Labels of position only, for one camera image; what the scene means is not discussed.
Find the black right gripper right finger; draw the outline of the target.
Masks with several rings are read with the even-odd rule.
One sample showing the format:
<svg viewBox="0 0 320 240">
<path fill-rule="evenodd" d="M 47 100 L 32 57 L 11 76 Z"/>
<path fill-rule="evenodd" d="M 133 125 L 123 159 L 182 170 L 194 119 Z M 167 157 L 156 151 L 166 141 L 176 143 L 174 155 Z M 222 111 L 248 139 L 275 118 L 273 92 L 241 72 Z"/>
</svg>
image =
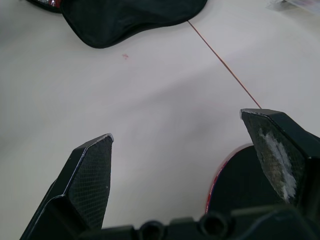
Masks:
<svg viewBox="0 0 320 240">
<path fill-rule="evenodd" d="M 240 118 L 264 175 L 279 197 L 303 213 L 320 211 L 320 139 L 287 114 L 244 108 Z"/>
</svg>

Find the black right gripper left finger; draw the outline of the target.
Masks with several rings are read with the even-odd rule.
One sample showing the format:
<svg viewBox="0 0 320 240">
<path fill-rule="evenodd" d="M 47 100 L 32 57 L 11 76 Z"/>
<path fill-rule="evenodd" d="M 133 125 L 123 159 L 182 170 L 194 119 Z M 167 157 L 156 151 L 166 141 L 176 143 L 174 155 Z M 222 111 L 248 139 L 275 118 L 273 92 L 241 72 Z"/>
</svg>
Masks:
<svg viewBox="0 0 320 240">
<path fill-rule="evenodd" d="M 86 231 L 101 230 L 110 194 L 113 142 L 107 133 L 71 152 L 21 239 L 77 240 Z"/>
</svg>

